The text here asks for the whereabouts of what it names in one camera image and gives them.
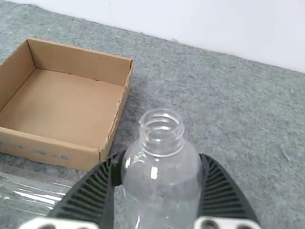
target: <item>white wall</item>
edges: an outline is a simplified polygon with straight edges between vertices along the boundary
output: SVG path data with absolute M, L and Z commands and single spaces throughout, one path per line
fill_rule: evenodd
M 13 0 L 305 72 L 304 0 Z

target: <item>cardboard box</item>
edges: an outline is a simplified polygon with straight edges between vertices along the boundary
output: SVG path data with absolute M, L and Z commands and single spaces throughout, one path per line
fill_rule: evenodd
M 0 152 L 90 170 L 104 160 L 132 60 L 27 39 L 0 65 Z

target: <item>bottle mouth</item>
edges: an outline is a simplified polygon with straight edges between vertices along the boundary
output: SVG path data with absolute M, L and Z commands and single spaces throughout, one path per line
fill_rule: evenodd
M 140 139 L 146 153 L 153 156 L 174 155 L 182 147 L 182 117 L 175 111 L 157 108 L 146 112 L 139 121 Z

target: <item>plastic bag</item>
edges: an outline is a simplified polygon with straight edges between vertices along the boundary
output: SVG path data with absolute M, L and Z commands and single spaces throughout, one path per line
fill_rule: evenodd
M 11 166 L 0 167 L 0 228 L 16 229 L 44 216 L 73 182 Z

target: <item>clear plastic bottle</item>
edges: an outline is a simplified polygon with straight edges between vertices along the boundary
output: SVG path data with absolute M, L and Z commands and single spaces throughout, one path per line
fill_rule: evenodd
M 122 164 L 129 229 L 192 228 L 202 168 L 195 148 L 183 138 L 182 118 L 153 109 L 142 116 L 139 132 Z

